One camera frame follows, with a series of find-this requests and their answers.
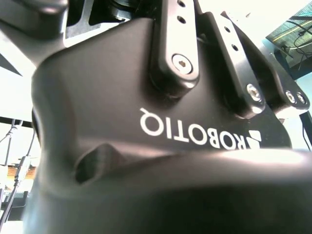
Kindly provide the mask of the black taped gripper body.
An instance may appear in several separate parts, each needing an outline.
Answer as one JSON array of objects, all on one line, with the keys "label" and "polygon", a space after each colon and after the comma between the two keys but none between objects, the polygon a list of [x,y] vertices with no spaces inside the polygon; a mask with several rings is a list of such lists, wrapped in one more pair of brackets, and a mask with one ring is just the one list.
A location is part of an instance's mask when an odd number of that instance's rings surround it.
[{"label": "black taped gripper body", "polygon": [[184,97],[83,91],[67,49],[39,66],[26,234],[311,233],[312,155],[291,149],[270,108],[234,113],[219,47],[195,25],[200,80]]}]

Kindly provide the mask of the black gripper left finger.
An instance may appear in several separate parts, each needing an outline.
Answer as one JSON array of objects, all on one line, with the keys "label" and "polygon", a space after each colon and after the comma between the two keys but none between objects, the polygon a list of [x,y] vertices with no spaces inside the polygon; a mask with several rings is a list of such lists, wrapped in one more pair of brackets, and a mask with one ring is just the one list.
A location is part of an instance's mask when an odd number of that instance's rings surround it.
[{"label": "black gripper left finger", "polygon": [[64,54],[67,79],[107,97],[184,97],[199,75],[191,0],[96,0],[89,22],[118,22]]}]

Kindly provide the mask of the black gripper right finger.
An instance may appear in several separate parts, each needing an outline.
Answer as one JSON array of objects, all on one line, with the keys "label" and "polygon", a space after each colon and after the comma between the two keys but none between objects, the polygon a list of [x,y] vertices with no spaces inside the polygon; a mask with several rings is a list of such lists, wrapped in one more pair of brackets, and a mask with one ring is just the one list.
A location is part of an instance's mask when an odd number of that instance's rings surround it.
[{"label": "black gripper right finger", "polygon": [[236,115],[251,119],[270,108],[277,118],[289,118],[308,111],[308,97],[262,43],[213,12],[201,14],[201,25],[225,62],[227,103]]}]

